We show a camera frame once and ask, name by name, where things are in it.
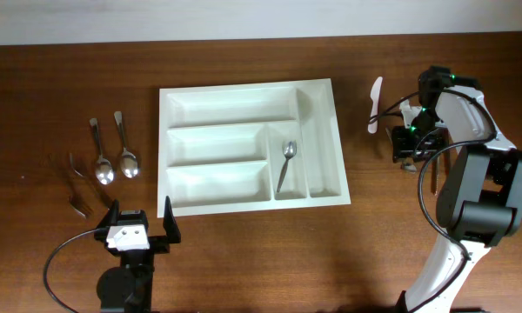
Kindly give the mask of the metal tongs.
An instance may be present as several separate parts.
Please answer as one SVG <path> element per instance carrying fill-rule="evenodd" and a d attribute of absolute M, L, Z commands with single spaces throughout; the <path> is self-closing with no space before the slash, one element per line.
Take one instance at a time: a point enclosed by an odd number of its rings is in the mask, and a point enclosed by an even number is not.
<path fill-rule="evenodd" d="M 450 143 L 448 130 L 444 129 L 444 128 L 442 128 L 440 130 L 441 130 L 440 135 L 441 135 L 441 137 L 442 137 L 442 139 L 444 141 L 444 144 L 448 145 Z M 432 193 L 434 194 L 434 196 L 438 196 L 438 192 L 439 192 L 438 179 L 439 179 L 439 176 L 440 176 L 440 173 L 441 173 L 441 167 L 440 167 L 441 160 L 444 163 L 444 173 L 445 173 L 446 176 L 448 176 L 448 174 L 450 172 L 450 168 L 451 168 L 450 152 L 445 152 L 444 154 L 442 154 L 441 157 L 438 157 L 437 159 L 435 159 L 432 162 L 431 187 L 432 187 Z"/>

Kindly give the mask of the small teaspoon bowl down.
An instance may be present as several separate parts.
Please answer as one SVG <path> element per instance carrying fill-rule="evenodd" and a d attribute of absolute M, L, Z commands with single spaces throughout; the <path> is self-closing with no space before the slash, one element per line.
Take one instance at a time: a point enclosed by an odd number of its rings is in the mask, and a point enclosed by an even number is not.
<path fill-rule="evenodd" d="M 392 141 L 392 131 L 388 127 L 385 128 L 385 131 L 389 137 L 389 140 Z M 417 172 L 417 167 L 413 163 L 410 163 L 407 159 L 402 161 L 400 169 L 411 174 L 415 174 Z"/>

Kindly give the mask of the pink plastic knife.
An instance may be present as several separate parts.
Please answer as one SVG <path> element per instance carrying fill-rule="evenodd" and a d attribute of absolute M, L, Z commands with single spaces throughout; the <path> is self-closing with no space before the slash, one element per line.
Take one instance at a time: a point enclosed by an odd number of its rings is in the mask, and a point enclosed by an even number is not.
<path fill-rule="evenodd" d="M 372 101 L 372 106 L 371 106 L 371 114 L 370 114 L 370 118 L 369 118 L 368 126 L 367 126 L 367 131 L 370 134 L 375 134 L 378 130 L 378 122 L 376 121 L 376 118 L 378 116 L 378 102 L 379 102 L 379 98 L 380 98 L 382 82 L 383 82 L 383 78 L 377 77 L 377 79 L 375 80 L 375 82 L 373 83 L 373 85 L 371 87 L 370 99 Z"/>

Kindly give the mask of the small teaspoon bowl up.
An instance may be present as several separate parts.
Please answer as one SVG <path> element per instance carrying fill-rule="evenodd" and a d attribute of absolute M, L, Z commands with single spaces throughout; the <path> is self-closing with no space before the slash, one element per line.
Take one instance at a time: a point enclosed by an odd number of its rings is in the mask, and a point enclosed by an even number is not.
<path fill-rule="evenodd" d="M 296 156 L 297 151 L 298 151 L 298 145 L 297 145 L 296 141 L 288 142 L 283 148 L 284 164 L 282 166 L 282 169 L 281 169 L 280 175 L 279 175 L 279 179 L 278 179 L 278 185 L 277 185 L 277 189 L 276 189 L 277 193 L 279 193 L 280 190 L 282 189 L 284 179 L 285 179 L 285 176 L 286 176 L 286 173 L 288 170 L 288 164 L 289 164 L 290 160 L 294 156 Z"/>

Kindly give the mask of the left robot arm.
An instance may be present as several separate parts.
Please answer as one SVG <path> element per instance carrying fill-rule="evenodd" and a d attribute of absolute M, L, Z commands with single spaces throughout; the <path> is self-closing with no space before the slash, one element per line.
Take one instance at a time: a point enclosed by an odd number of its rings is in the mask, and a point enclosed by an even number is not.
<path fill-rule="evenodd" d="M 150 236 L 146 213 L 119 209 L 112 202 L 97 225 L 94 239 L 120 259 L 97 281 L 97 297 L 102 312 L 150 312 L 156 255 L 168 254 L 172 244 L 181 242 L 181 233 L 172 212 L 171 200 L 164 200 L 163 236 Z"/>

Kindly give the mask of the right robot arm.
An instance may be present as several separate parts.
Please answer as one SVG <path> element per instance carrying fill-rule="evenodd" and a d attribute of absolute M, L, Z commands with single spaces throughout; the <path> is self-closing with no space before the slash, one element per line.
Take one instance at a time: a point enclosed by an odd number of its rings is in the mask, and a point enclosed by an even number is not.
<path fill-rule="evenodd" d="M 522 150 L 492 119 L 477 79 L 432 66 L 418 78 L 419 105 L 397 104 L 404 123 L 391 131 L 394 162 L 420 162 L 418 202 L 437 241 L 397 312 L 449 312 L 476 263 L 522 221 Z M 424 206 L 427 168 L 458 152 L 438 193 L 436 214 Z"/>

